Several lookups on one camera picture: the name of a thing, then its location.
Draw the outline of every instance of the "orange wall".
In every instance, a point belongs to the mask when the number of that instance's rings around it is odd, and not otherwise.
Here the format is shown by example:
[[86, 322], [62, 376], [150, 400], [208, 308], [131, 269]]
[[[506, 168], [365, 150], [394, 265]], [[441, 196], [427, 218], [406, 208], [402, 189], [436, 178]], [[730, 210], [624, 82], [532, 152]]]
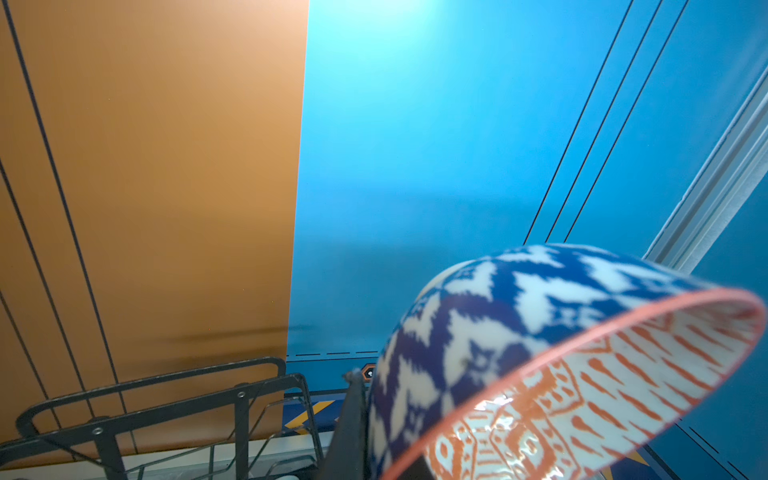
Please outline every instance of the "orange wall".
[[[10, 1], [61, 191], [120, 381], [284, 356], [307, 0]], [[86, 389], [114, 382], [94, 302], [6, 22], [0, 161]], [[49, 396], [81, 389], [9, 192], [0, 290]], [[0, 310], [0, 440], [43, 400]], [[271, 373], [126, 395], [129, 411]], [[96, 415], [122, 412], [119, 399]], [[230, 410], [136, 432], [140, 450], [226, 435]], [[58, 412], [90, 418], [86, 406]], [[268, 418], [276, 429], [280, 412]], [[41, 429], [54, 428], [53, 418]], [[130, 438], [122, 439], [132, 451]]]

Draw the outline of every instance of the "yellow stripe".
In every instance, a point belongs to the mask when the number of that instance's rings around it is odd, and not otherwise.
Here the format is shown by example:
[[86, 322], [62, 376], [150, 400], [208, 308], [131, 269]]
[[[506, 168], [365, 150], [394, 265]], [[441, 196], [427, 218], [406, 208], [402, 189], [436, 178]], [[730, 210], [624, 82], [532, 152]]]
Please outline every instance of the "yellow stripe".
[[[333, 400], [330, 400], [329, 402], [318, 402], [312, 407], [312, 413], [317, 414], [319, 411], [326, 408], [328, 405], [333, 403]], [[286, 424], [286, 428], [288, 429], [294, 429], [299, 425], [302, 425], [310, 416], [306, 414], [306, 411], [301, 412], [299, 416], [297, 416], [295, 419], [291, 420]]]
[[641, 457], [640, 454], [637, 453], [637, 452], [632, 452], [631, 454], [627, 455], [627, 458], [631, 458], [632, 460], [634, 460], [636, 462], [640, 462], [643, 465], [646, 465], [646, 466], [650, 467], [650, 465], [648, 465], [648, 462], [646, 462], [645, 459], [643, 457]]

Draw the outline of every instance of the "wire rack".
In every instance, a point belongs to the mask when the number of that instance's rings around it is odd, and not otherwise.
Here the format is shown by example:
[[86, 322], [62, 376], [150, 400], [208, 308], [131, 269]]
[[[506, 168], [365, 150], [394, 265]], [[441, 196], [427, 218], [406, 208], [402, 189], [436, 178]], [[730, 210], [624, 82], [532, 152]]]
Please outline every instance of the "wire rack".
[[[129, 390], [139, 389], [146, 386], [154, 386], [161, 383], [188, 379], [210, 373], [225, 372], [228, 370], [243, 369], [250, 366], [266, 364], [273, 364], [277, 367], [277, 375], [273, 378], [268, 378], [259, 382], [241, 383], [233, 388], [221, 390], [219, 392], [196, 396], [137, 412], [129, 412], [119, 416], [95, 417], [84, 424], [67, 427], [53, 432], [40, 433], [35, 427], [35, 417], [43, 412], [53, 411], [54, 408], [86, 402], [113, 394], [122, 394]], [[255, 456], [250, 457], [251, 452], [249, 452], [248, 442], [251, 435], [256, 431], [256, 428], [264, 418], [266, 411], [286, 401], [294, 400], [296, 397], [291, 396], [291, 398], [285, 398], [268, 404], [261, 411], [253, 425], [250, 424], [250, 408], [259, 397], [275, 392], [285, 392], [291, 389], [298, 389], [300, 391], [298, 399], [305, 407], [307, 421], [304, 425], [297, 427], [296, 429], [284, 429], [270, 435], [270, 437], [263, 442]], [[169, 455], [168, 457], [152, 462], [146, 462], [131, 468], [125, 468], [120, 449], [118, 448], [118, 435], [132, 433], [136, 429], [169, 422], [171, 420], [182, 419], [190, 415], [196, 415], [198, 413], [226, 406], [233, 407], [234, 428], [224, 440], [194, 449], [188, 449], [182, 453]], [[285, 466], [291, 462], [298, 461], [310, 463], [310, 467], [304, 468], [303, 471], [309, 469], [316, 472], [323, 460], [323, 449], [320, 444], [315, 424], [314, 412], [306, 380], [304, 379], [304, 376], [299, 373], [286, 374], [285, 361], [276, 357], [250, 359], [242, 362], [232, 362], [199, 369], [184, 370], [182, 372], [152, 376], [145, 379], [118, 383], [112, 386], [88, 390], [87, 392], [79, 392], [50, 399], [25, 410], [16, 419], [16, 429], [22, 438], [0, 444], [0, 466], [21, 458], [63, 450], [72, 455], [75, 459], [85, 460], [86, 462], [98, 465], [104, 469], [104, 474], [108, 480], [128, 480], [129, 476], [131, 480], [134, 478], [136, 480], [142, 480], [144, 473], [148, 468], [155, 467], [162, 462], [176, 460], [185, 455], [200, 452], [204, 449], [210, 450], [210, 460], [208, 462], [207, 472], [194, 478], [190, 478], [189, 480], [213, 478], [216, 475], [230, 472], [232, 468], [234, 468], [234, 478], [236, 480], [246, 480], [247, 478], [250, 478], [249, 472], [260, 459], [270, 440], [287, 433], [295, 432], [298, 429], [306, 430], [311, 436], [314, 455], [300, 455], [295, 458], [287, 458], [275, 462], [266, 471], [265, 478], [272, 478], [273, 475], [276, 475], [273, 473], [279, 470], [280, 466]], [[233, 439], [234, 457], [223, 465], [221, 465], [221, 462], [218, 462], [218, 464], [214, 462], [215, 447], [218, 445], [229, 444]], [[87, 442], [93, 442], [96, 445], [96, 451], [98, 453], [97, 458], [79, 452], [75, 448], [77, 445]]]

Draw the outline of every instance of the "orange pattern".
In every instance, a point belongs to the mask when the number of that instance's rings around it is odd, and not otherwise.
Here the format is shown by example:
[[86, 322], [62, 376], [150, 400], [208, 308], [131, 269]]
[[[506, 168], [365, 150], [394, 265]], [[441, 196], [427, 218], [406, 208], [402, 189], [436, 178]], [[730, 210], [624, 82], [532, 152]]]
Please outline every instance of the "orange pattern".
[[758, 337], [744, 313], [697, 307], [583, 345], [444, 429], [427, 464], [441, 480], [599, 472], [722, 382]]

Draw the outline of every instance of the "bowl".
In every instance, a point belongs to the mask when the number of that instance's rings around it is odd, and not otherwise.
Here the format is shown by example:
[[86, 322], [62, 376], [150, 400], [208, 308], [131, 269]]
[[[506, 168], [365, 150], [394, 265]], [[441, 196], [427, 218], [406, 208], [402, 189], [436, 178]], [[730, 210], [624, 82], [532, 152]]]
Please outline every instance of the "bowl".
[[369, 392], [372, 478], [587, 478], [689, 412], [766, 323], [759, 297], [597, 247], [460, 263], [417, 296]]

